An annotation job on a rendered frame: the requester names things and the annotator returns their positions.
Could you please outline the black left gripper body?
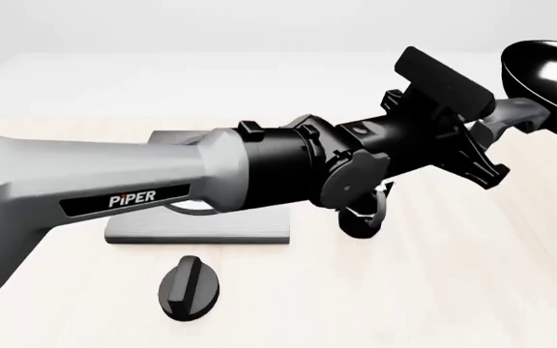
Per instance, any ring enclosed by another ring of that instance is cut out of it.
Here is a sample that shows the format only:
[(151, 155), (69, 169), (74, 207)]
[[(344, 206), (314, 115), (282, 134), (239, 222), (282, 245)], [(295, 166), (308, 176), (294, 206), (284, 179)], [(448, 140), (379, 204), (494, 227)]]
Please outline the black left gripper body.
[(389, 178), (427, 166), (438, 167), (481, 188), (499, 185), (510, 169), (493, 164), (459, 114), (447, 101), (439, 101), (416, 88), (385, 92), (381, 106), (395, 129), (387, 135)]

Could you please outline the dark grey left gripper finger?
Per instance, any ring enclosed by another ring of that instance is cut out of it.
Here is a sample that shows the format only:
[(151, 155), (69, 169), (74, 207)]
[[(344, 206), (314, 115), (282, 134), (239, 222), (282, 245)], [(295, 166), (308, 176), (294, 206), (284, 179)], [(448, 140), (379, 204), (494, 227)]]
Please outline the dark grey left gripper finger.
[(506, 130), (515, 128), (521, 132), (530, 133), (536, 130), (533, 123), (528, 121), (477, 121), (471, 128), (471, 135), (477, 141), (498, 141)]
[(491, 119), (546, 119), (550, 112), (542, 105), (526, 98), (510, 98), (495, 101)]

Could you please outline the black frying pan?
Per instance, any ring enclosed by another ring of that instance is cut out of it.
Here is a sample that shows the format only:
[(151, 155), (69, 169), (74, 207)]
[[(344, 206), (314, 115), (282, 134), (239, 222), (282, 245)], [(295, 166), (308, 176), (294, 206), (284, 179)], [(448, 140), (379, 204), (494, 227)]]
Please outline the black frying pan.
[(527, 98), (551, 112), (557, 127), (557, 40), (524, 40), (500, 54), (503, 89), (509, 98)]

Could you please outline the flat black stove plate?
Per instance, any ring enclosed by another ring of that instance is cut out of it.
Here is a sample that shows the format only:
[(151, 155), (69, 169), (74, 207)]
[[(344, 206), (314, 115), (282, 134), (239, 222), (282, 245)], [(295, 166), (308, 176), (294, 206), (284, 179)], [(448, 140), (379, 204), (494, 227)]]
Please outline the flat black stove plate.
[[(233, 130), (155, 130), (150, 144), (194, 146), (209, 151), (211, 164), (228, 164), (249, 174), (245, 147)], [(110, 244), (228, 244), (287, 245), (290, 215), (284, 205), (220, 213), (200, 201), (177, 202), (112, 217), (104, 229)]]

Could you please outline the round black stove knob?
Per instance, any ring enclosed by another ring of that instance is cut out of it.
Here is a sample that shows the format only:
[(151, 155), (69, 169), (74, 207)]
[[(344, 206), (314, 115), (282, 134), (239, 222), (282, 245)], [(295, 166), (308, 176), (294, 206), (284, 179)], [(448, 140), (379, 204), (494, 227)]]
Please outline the round black stove knob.
[(199, 257), (186, 255), (168, 272), (159, 286), (163, 312), (176, 321), (192, 321), (213, 308), (220, 295), (214, 270)]

